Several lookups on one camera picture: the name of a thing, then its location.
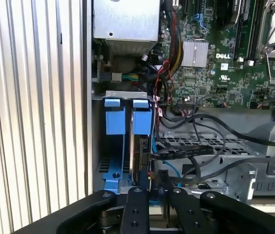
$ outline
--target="perforated metal panel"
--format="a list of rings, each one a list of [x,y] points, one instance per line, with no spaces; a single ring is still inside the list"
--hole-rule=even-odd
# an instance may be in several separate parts
[[[84,195],[81,1],[0,0],[0,234]]]

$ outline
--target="chip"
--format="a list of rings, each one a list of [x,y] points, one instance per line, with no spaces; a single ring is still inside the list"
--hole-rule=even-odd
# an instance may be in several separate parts
[[[206,94],[206,88],[200,88],[199,95],[205,95]]]
[[[229,100],[235,100],[235,98],[236,98],[236,94],[230,94]]]

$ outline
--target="label sticker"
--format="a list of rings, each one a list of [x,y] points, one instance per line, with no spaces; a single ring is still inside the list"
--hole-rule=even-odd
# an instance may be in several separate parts
[[[158,108],[158,115],[159,115],[160,117],[163,116],[163,115],[162,115],[162,109],[161,109],[161,108]]]
[[[229,69],[228,63],[221,63],[221,71],[227,71]]]

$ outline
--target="capacitor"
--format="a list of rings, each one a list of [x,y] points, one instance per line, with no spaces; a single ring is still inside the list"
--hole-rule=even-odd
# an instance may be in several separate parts
[[[216,74],[216,71],[215,71],[215,69],[211,69],[211,70],[209,71],[209,73],[210,73],[211,76],[214,76],[214,75]]]

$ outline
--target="silver heatsink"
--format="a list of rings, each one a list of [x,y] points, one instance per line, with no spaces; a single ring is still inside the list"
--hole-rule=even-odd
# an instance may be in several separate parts
[[[94,0],[94,38],[113,55],[141,56],[158,41],[160,0]]]
[[[184,41],[183,67],[206,67],[208,56],[208,42],[204,41]]]

